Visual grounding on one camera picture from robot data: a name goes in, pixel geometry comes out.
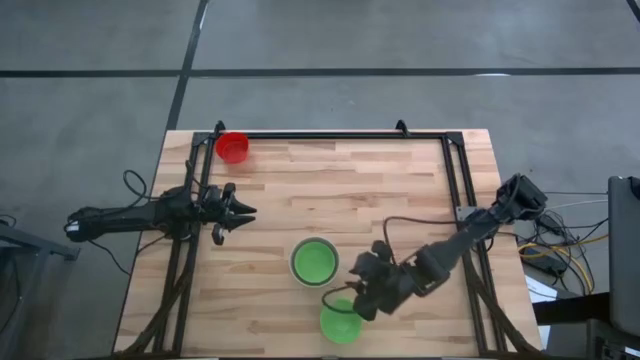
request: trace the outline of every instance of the black metal frame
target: black metal frame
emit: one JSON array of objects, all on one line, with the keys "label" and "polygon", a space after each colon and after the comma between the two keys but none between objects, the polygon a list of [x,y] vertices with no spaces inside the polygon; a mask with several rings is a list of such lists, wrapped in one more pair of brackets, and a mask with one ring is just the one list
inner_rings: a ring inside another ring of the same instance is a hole
[{"label": "black metal frame", "polygon": [[[462,179],[464,183],[465,193],[468,199],[468,205],[476,206],[475,192],[473,188],[473,182],[471,178],[471,171],[469,169],[469,163],[467,159],[466,149],[464,145],[464,137],[461,132],[410,132],[404,123],[399,120],[395,129],[397,131],[376,131],[376,132],[339,132],[339,131],[323,131],[323,132],[249,132],[247,136],[249,139],[296,139],[296,140],[318,140],[318,139],[423,139],[423,140],[438,140],[442,145],[442,152],[444,157],[445,170],[447,174],[447,180],[449,183],[449,191],[451,193],[451,206],[455,215],[456,209],[461,206],[460,193],[458,192],[458,185],[456,180],[456,174],[453,166],[453,156],[451,152],[451,146],[454,146],[458,152],[459,161],[461,165]],[[226,127],[222,122],[218,122],[213,132],[196,132],[192,138],[191,153],[189,154],[189,161],[191,164],[195,164],[198,151],[203,144],[206,144],[205,158],[203,163],[202,174],[200,183],[203,186],[209,184],[209,174],[211,170],[211,164],[213,163],[213,147],[216,139],[226,131]],[[185,176],[185,186],[191,186],[193,174],[195,169],[191,167],[187,170]],[[201,200],[203,196],[202,188],[199,188],[198,198]],[[191,236],[187,240],[174,239],[171,247],[171,255],[169,257],[169,263],[167,268],[167,275],[165,278],[165,286],[162,296],[162,303],[158,312],[153,316],[149,325],[140,334],[134,346],[129,347],[122,353],[117,353],[118,357],[125,359],[155,359],[155,358],[175,358],[179,357],[182,350],[182,344],[184,340],[184,330],[187,320],[187,310],[189,306],[189,296],[191,292],[191,283],[194,276],[195,261],[198,248],[199,234],[201,225],[199,223],[191,224]],[[182,243],[188,243],[187,259],[184,265],[184,269],[176,281],[176,274],[178,271],[178,259],[180,257],[180,250]],[[495,288],[493,278],[491,275],[491,268],[489,266],[489,258],[487,256],[487,250],[484,243],[477,245],[476,252],[478,254],[479,263],[482,272],[482,279],[486,284],[489,293],[495,299]],[[467,281],[467,290],[469,295],[471,316],[474,324],[474,333],[477,342],[478,352],[484,353],[488,350],[487,339],[484,329],[484,323],[482,321],[482,314],[480,310],[480,303],[475,290],[469,284],[470,272],[475,272],[475,268],[471,262],[471,254],[467,253],[463,257],[463,266],[465,270],[465,279]],[[167,318],[171,308],[175,305],[175,302],[180,299],[178,316],[176,320],[176,329],[174,333],[174,339],[171,345],[171,350],[164,350],[163,344],[165,341]],[[496,338],[497,351],[507,351],[506,342],[504,339],[504,332],[498,326],[496,319],[491,315],[493,324],[493,333]],[[145,353],[151,339],[153,341],[153,347],[151,353]]]},{"label": "black metal frame", "polygon": [[0,241],[6,243],[6,245],[0,246],[0,271],[10,262],[10,257],[14,257],[11,261],[16,261],[16,256],[33,257],[28,274],[20,281],[21,290],[18,294],[20,297],[16,300],[15,311],[7,323],[5,332],[0,337],[0,359],[10,359],[13,357],[19,336],[26,324],[25,317],[36,296],[42,271],[49,255],[60,255],[67,261],[75,261],[80,253],[80,248],[60,245],[4,224],[0,224]]}]

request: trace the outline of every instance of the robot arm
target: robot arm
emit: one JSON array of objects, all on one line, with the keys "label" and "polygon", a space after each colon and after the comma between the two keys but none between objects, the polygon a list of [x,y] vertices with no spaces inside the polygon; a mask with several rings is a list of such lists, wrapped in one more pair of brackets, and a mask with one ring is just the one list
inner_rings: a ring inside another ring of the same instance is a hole
[{"label": "robot arm", "polygon": [[256,209],[236,200],[235,191],[233,183],[226,184],[223,190],[208,186],[203,200],[194,201],[191,193],[179,186],[142,206],[85,207],[69,215],[64,230],[74,242],[93,240],[106,233],[144,230],[160,230],[174,239],[185,239],[191,233],[192,222],[214,222],[213,241],[222,245],[224,230],[231,231],[255,220],[246,214],[255,213]]},{"label": "robot arm", "polygon": [[412,294],[428,295],[449,278],[458,259],[472,246],[493,236],[502,224],[539,216],[546,200],[526,176],[517,174],[498,189],[489,209],[476,210],[460,231],[446,241],[422,246],[410,260],[392,263],[391,249],[376,241],[371,252],[358,255],[350,271],[360,277],[357,283],[348,284],[358,293],[354,311],[371,321],[377,310],[392,314]]}]

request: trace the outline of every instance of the green bowl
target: green bowl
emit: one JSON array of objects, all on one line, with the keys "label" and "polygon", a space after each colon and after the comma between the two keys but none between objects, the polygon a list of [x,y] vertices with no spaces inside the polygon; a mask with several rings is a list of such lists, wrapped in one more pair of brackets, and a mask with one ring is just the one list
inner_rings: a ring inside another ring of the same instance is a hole
[{"label": "green bowl", "polygon": [[298,243],[291,253],[291,273],[301,284],[309,287],[324,286],[338,271],[338,251],[326,239],[312,237]]},{"label": "green bowl", "polygon": [[[347,299],[337,299],[331,306],[340,310],[352,310]],[[341,314],[324,306],[320,313],[320,327],[327,339],[336,344],[350,344],[360,336],[362,318],[358,314]]]}]

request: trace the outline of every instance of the wooden table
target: wooden table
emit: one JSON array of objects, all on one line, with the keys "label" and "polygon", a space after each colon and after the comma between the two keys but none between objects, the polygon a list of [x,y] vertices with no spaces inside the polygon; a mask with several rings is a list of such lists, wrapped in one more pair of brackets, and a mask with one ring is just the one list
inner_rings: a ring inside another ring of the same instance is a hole
[{"label": "wooden table", "polygon": [[[154,195],[182,184],[192,133],[167,133]],[[500,186],[489,133],[463,133],[478,203],[489,206]],[[326,289],[303,287],[287,264],[298,241],[311,236],[329,239],[340,254],[340,269],[331,286],[339,286],[354,278],[347,271],[357,254],[382,238],[383,218],[453,219],[438,141],[255,140],[250,151],[249,160],[241,165],[226,166],[217,156],[214,159],[210,183],[235,182],[237,198],[258,213],[256,221],[228,234],[222,247],[211,240],[211,224],[201,232],[183,356],[477,355],[460,262],[440,289],[422,299],[410,298],[392,316],[379,313],[350,345],[336,345],[323,337],[320,296]],[[457,178],[464,194],[461,175]],[[392,222],[389,226],[398,258],[453,232],[453,225]],[[157,237],[156,232],[143,234],[140,246]],[[169,241],[160,242],[138,256],[115,350],[129,345],[159,307],[170,247]],[[489,258],[500,305],[528,341],[539,347],[513,239],[498,236]],[[349,292],[344,295],[353,297]],[[483,318],[492,343],[486,309]],[[173,336],[172,321],[167,339]]]}]

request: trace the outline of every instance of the gray floor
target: gray floor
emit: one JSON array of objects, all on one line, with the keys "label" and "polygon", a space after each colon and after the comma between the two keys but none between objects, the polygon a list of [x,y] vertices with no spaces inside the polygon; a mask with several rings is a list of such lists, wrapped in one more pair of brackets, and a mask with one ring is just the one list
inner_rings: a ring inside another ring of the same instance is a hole
[{"label": "gray floor", "polygon": [[[0,70],[178,69],[196,7],[0,0]],[[640,66],[640,33],[624,1],[221,0],[209,5],[194,62],[372,66]],[[70,212],[128,202],[121,173],[152,180],[176,82],[0,79],[0,213],[68,243],[61,226]],[[640,175],[639,90],[640,76],[191,79],[178,129],[217,120],[236,129],[389,128],[397,119],[489,128],[503,178],[523,172],[544,190],[604,191],[610,175]],[[606,206],[561,214],[587,224]],[[100,242],[130,267],[135,239]],[[127,279],[100,250],[80,246],[78,262],[50,262],[25,358],[110,351]],[[588,249],[596,290],[607,291],[607,242]],[[575,279],[568,285],[579,292]]]}]

